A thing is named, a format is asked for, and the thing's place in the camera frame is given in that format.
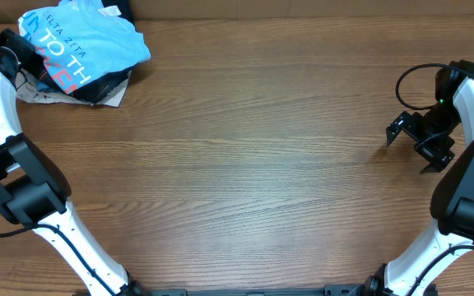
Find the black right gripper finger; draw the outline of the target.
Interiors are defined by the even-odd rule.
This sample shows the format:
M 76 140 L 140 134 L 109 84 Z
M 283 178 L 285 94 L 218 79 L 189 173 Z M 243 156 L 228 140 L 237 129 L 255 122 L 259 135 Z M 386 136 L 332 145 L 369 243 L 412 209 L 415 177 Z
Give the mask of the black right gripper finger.
M 407 124 L 410 114 L 407 111 L 402 112 L 398 115 L 387 127 L 386 127 L 386 146 L 390 146 L 396 139 L 397 135 L 401 132 L 402 128 Z
M 440 162 L 429 162 L 422 170 L 421 173 L 440 173 L 445 169 L 445 163 Z

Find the light blue printed t-shirt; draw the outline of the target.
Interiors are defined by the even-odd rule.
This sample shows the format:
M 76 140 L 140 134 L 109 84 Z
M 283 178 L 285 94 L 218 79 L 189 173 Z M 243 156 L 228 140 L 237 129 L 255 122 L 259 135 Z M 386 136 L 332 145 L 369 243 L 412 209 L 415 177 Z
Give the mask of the light blue printed t-shirt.
M 151 58 L 135 24 L 105 16 L 101 8 L 101 0 L 62 0 L 18 19 L 20 35 L 44 57 L 49 75 L 65 95 Z

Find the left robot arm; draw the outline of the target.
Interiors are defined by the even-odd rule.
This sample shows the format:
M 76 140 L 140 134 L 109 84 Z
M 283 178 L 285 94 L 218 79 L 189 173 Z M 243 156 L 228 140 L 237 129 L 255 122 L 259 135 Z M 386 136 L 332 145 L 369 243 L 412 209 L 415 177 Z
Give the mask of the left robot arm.
M 18 227 L 0 238 L 33 231 L 57 250 L 90 295 L 145 295 L 81 221 L 61 170 L 21 129 L 15 79 L 24 48 L 10 30 L 0 34 L 0 215 Z

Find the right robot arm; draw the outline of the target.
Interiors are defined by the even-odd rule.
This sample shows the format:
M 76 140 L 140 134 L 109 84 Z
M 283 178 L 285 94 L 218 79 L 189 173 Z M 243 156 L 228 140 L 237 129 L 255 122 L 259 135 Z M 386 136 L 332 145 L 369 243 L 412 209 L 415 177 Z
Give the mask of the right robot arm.
M 431 197 L 431 221 L 354 295 L 436 295 L 434 280 L 474 251 L 474 62 L 436 68 L 435 104 L 408 106 L 386 129 L 388 144 L 400 132 L 414 140 L 414 150 L 428 162 L 423 173 L 445 173 Z

